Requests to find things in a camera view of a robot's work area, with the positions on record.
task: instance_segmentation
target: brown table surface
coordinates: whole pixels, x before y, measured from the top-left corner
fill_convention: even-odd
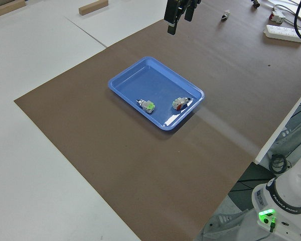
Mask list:
[[[301,96],[301,44],[251,4],[202,1],[175,36],[159,21],[16,100],[141,240],[192,240]],[[206,94],[174,131],[107,87],[144,56]]]

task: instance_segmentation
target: power strip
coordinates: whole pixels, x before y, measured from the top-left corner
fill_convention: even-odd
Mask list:
[[[291,28],[266,25],[264,29],[264,33],[269,38],[283,39],[283,40],[289,40],[289,41],[301,43],[301,39],[296,34],[295,30]]]

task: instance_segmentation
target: small electrical component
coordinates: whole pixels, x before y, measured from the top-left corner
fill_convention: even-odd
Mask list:
[[[230,13],[231,12],[229,10],[225,10],[224,13],[223,13],[223,15],[222,15],[221,21],[227,20],[229,18],[229,16],[230,16]]]
[[[281,11],[273,11],[269,17],[269,19],[271,21],[274,21],[278,24],[283,23],[285,16],[283,15],[283,13]]]
[[[146,111],[148,114],[152,113],[155,109],[155,105],[150,100],[145,101],[143,99],[137,99],[136,102],[142,107],[144,111]]]
[[[255,9],[257,9],[257,8],[260,6],[260,3],[259,3],[258,0],[251,0],[251,1],[253,2],[253,7],[254,7]]]
[[[191,100],[191,98],[187,98],[187,97],[180,98],[180,97],[178,97],[177,99],[175,99],[175,100],[173,101],[172,106],[173,106],[173,108],[174,108],[175,110],[181,110],[181,108],[183,108],[183,106],[184,106],[187,102],[189,102],[190,100]]]

